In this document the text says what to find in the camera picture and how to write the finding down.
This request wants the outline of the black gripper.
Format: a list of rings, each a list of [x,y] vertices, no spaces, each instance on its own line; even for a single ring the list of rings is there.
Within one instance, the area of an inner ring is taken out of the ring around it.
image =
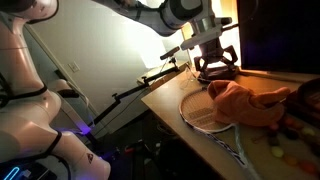
[[[206,69],[209,64],[222,62],[227,65],[228,69],[233,72],[238,72],[238,66],[236,62],[238,56],[232,45],[223,48],[220,43],[220,39],[213,39],[209,42],[199,45],[202,55],[194,58],[194,65],[197,71],[200,72],[202,79],[207,78]],[[224,54],[229,53],[231,59],[227,59]]]

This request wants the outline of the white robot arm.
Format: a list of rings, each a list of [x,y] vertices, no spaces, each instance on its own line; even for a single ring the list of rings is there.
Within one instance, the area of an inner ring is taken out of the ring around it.
[[[93,0],[114,12],[170,36],[191,23],[195,35],[183,50],[205,45],[222,34],[229,17],[217,17],[211,0],[165,0],[150,8],[138,0]],[[40,79],[23,36],[25,24],[52,18],[58,0],[0,0],[1,165],[8,167],[42,155],[67,164],[68,180],[108,180],[110,164],[73,133],[59,132],[50,122],[61,107],[60,97]]]

